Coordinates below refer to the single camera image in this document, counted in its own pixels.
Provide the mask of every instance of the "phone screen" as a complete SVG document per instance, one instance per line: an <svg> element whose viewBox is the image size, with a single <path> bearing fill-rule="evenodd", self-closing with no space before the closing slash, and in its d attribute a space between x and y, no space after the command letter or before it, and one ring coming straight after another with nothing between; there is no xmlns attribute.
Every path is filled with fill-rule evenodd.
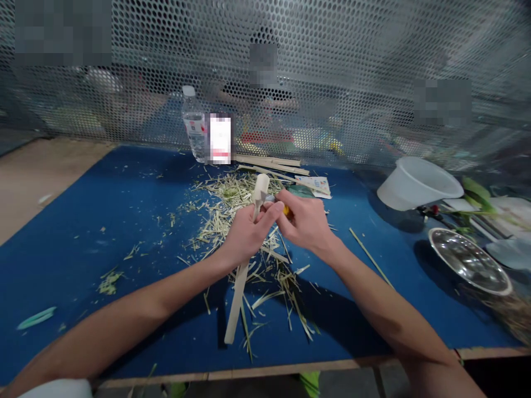
<svg viewBox="0 0 531 398"><path fill-rule="evenodd" d="M230 164L232 161L232 115L210 113L209 117L209 162Z"/></svg>

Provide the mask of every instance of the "person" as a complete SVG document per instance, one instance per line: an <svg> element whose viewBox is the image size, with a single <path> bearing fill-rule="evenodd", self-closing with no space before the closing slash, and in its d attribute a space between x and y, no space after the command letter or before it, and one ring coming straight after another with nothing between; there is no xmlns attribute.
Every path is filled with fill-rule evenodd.
<svg viewBox="0 0 531 398"><path fill-rule="evenodd" d="M254 223L254 205L238 210L225 242L207 259L107 305L52 342L15 377L3 397L90 397L87 380L253 256L275 222L290 242L310 250L338 274L402 363L414 396L485 397L422 315L334 235L321 200L286 190L277 200L266 203ZM291 220L283 213L284 204L293 213Z"/></svg>

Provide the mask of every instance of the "hand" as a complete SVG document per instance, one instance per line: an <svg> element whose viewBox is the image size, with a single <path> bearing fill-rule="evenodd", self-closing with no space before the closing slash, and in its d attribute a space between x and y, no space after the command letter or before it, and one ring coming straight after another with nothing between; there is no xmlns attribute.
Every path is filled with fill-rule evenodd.
<svg viewBox="0 0 531 398"><path fill-rule="evenodd" d="M284 203L277 202L269 206L267 211L260 211L254 223L254 205L243 207L236 212L225 243L218 250L230 258L232 269L249 261L249 258L262 247L271 226L282 214L283 209Z"/></svg>
<svg viewBox="0 0 531 398"><path fill-rule="evenodd" d="M328 226L322 200L301 198L285 189L277 194L277 199L293 213L291 222L284 213L278 217L277 225L282 235L318 256L325 254L337 238Z"/></svg>

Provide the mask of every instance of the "blue table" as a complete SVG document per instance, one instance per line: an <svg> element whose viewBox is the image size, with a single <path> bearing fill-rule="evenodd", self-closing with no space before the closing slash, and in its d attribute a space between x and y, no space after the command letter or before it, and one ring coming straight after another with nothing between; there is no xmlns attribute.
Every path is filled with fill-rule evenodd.
<svg viewBox="0 0 531 398"><path fill-rule="evenodd" d="M203 201L205 191L191 191L193 181L224 173L227 168L198 165L190 154L121 146L106 155L61 196L0 247L0 385L13 377L47 344L99 308L142 286L178 272L193 262L184 248L200 228L206 212L187 212L183 203ZM348 170L316 167L327 175L333 199L325 200L336 234L370 267L351 227L394 287L431 323L449 348L518 347L489 313L471 308L456 293L453 275L429 247L426 233L440 226L424 224L415 213L387 209L375 189L383 176L356 175ZM171 214L175 224L171 226ZM124 260L142 242L133 258ZM268 322L252 338L250 362L241 347L225 346L232 290L226 278L210 288L208 315L202 297L190 301L159 330L115 363L107 378L214 372L364 358L391 354L389 346L367 323L337 275L309 252L289 245L293 269L311 264L299 279L305 312L321 331L306 338L293 314L290 332L283 298L267 301L260 310ZM117 266L126 278L117 294L101 295L100 276ZM316 282L321 294L309 284ZM250 301L273 284L249 284ZM57 306L48 321L26 331L16 330L27 317Z"/></svg>

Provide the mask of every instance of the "metal bowl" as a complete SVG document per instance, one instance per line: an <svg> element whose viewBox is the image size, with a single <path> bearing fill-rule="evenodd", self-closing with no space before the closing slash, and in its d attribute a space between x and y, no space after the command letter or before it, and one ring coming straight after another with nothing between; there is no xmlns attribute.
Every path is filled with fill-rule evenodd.
<svg viewBox="0 0 531 398"><path fill-rule="evenodd" d="M433 228L428 236L437 255L472 286L497 296L513 291L502 267L475 243L445 228Z"/></svg>

